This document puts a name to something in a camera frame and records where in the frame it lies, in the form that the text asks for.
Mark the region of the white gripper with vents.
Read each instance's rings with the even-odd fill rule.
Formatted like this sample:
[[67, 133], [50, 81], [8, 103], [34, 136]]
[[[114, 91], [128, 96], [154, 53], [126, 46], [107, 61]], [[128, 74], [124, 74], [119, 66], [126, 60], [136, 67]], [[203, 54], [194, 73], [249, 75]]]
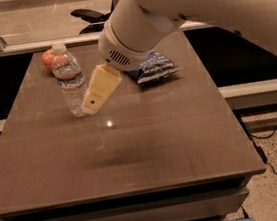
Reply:
[[81, 105], [85, 114], [97, 113], [117, 89], [122, 81], [118, 70], [134, 70], [148, 56], [155, 46], [149, 27], [149, 20], [142, 12], [124, 18], [111, 16], [106, 22], [98, 43], [106, 63], [97, 65], [92, 71]]

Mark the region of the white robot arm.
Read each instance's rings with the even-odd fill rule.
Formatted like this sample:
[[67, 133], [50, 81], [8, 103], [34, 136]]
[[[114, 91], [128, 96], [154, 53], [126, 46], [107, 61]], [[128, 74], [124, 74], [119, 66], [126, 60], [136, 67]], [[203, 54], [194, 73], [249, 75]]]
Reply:
[[99, 37], [103, 63], [95, 67], [82, 110], [95, 114], [151, 50], [185, 22], [237, 32], [277, 55], [277, 0], [119, 0]]

